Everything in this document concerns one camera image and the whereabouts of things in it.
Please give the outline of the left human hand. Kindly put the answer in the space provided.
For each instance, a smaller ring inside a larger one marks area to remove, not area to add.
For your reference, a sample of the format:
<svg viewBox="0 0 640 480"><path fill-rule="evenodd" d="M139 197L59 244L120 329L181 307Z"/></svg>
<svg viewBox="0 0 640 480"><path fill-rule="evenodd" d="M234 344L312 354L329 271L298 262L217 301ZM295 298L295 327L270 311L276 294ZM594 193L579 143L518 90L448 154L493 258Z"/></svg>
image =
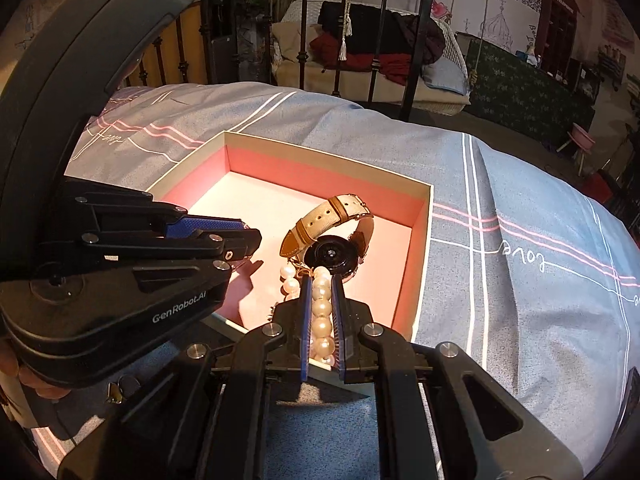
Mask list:
<svg viewBox="0 0 640 480"><path fill-rule="evenodd" d="M49 385L29 368L21 365L13 349L4 339L0 342L0 366L3 374L17 378L23 386L34 389L40 398L60 400L70 394L70 389Z"/></svg>

